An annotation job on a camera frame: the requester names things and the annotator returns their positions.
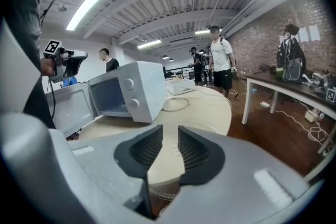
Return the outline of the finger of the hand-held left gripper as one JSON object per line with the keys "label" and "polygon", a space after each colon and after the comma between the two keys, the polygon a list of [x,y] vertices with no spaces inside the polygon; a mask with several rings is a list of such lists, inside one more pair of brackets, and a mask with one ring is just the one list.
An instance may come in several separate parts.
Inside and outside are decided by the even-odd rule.
{"label": "finger of the hand-held left gripper", "polygon": [[87,59],[88,54],[84,51],[65,51],[65,77],[77,75],[81,63]]}

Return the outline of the person's black clothing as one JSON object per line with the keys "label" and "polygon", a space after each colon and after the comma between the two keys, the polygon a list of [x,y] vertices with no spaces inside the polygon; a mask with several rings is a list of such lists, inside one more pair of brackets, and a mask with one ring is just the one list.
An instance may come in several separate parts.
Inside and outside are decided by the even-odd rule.
{"label": "person's black clothing", "polygon": [[22,50],[40,72],[39,78],[28,97],[24,113],[41,120],[48,128],[55,129],[48,102],[43,90],[40,67],[39,38],[40,0],[12,0],[9,11],[5,14],[8,26]]}

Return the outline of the white storage box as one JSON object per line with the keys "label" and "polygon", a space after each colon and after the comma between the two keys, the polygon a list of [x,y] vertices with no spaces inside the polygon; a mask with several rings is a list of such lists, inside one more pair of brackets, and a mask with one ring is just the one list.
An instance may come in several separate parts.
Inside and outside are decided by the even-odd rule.
{"label": "white storage box", "polygon": [[193,80],[178,79],[166,80],[165,82],[167,91],[174,96],[195,90]]}

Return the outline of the black metal railing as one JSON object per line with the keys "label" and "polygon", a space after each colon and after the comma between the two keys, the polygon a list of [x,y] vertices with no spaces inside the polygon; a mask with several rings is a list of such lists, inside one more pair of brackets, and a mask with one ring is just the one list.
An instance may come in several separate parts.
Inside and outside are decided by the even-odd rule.
{"label": "black metal railing", "polygon": [[165,78],[178,77],[181,79],[194,80],[194,69],[189,67],[180,67],[174,69],[164,69]]}

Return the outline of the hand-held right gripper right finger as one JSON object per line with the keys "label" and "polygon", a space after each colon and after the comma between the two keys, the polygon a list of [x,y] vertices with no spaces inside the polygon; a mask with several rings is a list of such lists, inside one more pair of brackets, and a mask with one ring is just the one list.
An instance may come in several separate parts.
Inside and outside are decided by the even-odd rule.
{"label": "hand-held right gripper right finger", "polygon": [[178,127],[185,173],[157,224],[288,224],[322,187],[250,142]]}

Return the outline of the white microwave oven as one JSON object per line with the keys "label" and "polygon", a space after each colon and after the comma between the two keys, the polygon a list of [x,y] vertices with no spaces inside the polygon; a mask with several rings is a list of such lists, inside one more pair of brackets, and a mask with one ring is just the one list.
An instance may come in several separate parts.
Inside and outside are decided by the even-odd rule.
{"label": "white microwave oven", "polygon": [[166,98],[163,66],[143,61],[128,63],[87,82],[47,94],[53,122],[65,137],[101,115],[152,123]]}

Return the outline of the person's left hand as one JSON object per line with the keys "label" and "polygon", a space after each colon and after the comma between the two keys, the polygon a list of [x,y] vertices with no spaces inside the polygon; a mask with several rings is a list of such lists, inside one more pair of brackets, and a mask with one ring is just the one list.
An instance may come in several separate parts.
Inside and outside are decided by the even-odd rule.
{"label": "person's left hand", "polygon": [[55,63],[51,58],[42,58],[40,60],[41,75],[45,77],[53,77],[55,75]]}

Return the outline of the black backpack with green trim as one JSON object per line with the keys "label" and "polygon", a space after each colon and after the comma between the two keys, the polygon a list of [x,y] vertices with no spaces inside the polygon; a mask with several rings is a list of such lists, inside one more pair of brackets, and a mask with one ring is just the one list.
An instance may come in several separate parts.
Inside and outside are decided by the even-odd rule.
{"label": "black backpack with green trim", "polygon": [[306,59],[296,39],[300,28],[287,24],[284,28],[283,40],[277,51],[276,76],[287,82],[300,83],[306,68]]}

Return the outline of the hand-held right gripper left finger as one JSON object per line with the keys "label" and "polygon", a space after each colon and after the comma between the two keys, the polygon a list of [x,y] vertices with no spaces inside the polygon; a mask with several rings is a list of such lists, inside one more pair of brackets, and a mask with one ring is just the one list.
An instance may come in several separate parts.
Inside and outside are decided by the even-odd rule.
{"label": "hand-held right gripper left finger", "polygon": [[70,224],[153,224],[147,172],[162,148],[162,126],[67,142],[51,130]]}

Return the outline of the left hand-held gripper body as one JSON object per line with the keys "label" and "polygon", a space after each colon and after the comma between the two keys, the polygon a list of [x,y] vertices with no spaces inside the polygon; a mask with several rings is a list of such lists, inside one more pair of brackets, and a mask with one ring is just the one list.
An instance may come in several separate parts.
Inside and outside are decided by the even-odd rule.
{"label": "left hand-held gripper body", "polygon": [[74,76],[75,62],[74,52],[62,46],[61,41],[50,40],[43,51],[44,58],[51,59],[54,64],[51,81],[53,83],[63,82],[66,78]]}

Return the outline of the pile of spare hand-held grippers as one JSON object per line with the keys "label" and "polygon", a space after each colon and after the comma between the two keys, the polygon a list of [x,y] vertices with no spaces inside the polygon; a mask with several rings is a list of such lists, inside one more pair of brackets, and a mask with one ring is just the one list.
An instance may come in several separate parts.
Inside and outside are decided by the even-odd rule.
{"label": "pile of spare hand-held grippers", "polygon": [[331,103],[336,103],[336,75],[314,72],[311,74],[311,77],[308,77],[306,74],[303,74],[301,83],[312,88],[313,92],[319,97]]}

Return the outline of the dark desk with white legs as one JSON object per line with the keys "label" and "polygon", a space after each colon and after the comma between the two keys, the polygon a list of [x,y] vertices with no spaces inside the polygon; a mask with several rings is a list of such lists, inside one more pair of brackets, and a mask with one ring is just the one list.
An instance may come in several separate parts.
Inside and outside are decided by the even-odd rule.
{"label": "dark desk with white legs", "polygon": [[244,114],[242,118],[243,125],[247,124],[250,112],[252,87],[253,85],[262,86],[267,89],[274,90],[274,98],[271,103],[270,113],[275,112],[278,94],[282,93],[289,97],[302,101],[303,103],[312,106],[313,108],[316,108],[320,112],[334,119],[335,125],[333,126],[333,129],[329,133],[328,137],[320,146],[318,154],[322,154],[322,152],[327,149],[327,146],[331,144],[331,141],[336,136],[336,104],[333,104],[332,102],[317,96],[316,94],[313,93],[313,90],[310,87],[304,84],[280,81],[277,80],[274,75],[271,75],[269,73],[250,74],[247,75],[246,78],[247,78],[246,82],[247,92],[246,92]]}

